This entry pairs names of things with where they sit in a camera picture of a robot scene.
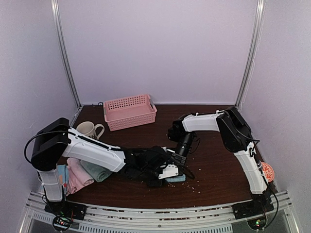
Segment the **dark wooden table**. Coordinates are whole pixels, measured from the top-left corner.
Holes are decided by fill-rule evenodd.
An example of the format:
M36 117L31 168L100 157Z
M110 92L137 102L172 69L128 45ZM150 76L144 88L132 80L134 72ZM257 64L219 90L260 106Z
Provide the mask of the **dark wooden table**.
M85 106L74 127L83 121L101 123L105 132L101 141L123 147L175 147L167 138L173 120L185 113L214 113L228 106L217 105L158 105L156 122L125 130L110 132L104 121L102 106ZM228 152L218 132L198 132L201 143L189 155L187 165L195 180L172 183L161 188L148 188L146 183L129 181L113 174L102 183L93 183L69 195L71 201L128 208L181 208L210 206L251 199L247 178L236 157Z

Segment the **white mug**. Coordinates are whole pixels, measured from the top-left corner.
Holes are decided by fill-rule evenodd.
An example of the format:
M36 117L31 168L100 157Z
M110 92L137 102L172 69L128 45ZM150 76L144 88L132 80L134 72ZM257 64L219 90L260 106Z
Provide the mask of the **white mug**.
M96 130L98 127L102 127L103 129L97 135ZM78 125L77 131L84 134L85 136L98 140L103 135L105 131L105 127L102 124L94 125L93 122L91 121L85 121L85 122L82 122L80 125Z

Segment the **pink towel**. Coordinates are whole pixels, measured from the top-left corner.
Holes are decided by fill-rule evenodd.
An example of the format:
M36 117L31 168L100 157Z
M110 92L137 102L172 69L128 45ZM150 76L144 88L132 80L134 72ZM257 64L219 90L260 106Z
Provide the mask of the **pink towel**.
M81 166L80 160L69 158L67 163L69 172L68 195L94 182L94 179Z

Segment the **plastic basket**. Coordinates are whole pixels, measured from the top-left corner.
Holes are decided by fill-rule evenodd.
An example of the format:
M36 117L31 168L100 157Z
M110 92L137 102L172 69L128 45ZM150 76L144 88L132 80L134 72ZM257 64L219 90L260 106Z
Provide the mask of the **plastic basket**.
M131 96L104 103L104 117L110 131L156 121L156 107L149 95Z

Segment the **blue sponge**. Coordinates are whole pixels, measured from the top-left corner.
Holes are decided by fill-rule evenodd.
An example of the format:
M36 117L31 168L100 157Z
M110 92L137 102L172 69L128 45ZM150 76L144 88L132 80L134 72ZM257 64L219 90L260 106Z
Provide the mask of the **blue sponge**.
M183 182L186 180L185 174L181 176L174 176L174 177L169 177L165 179L168 183L175 183L175 182Z

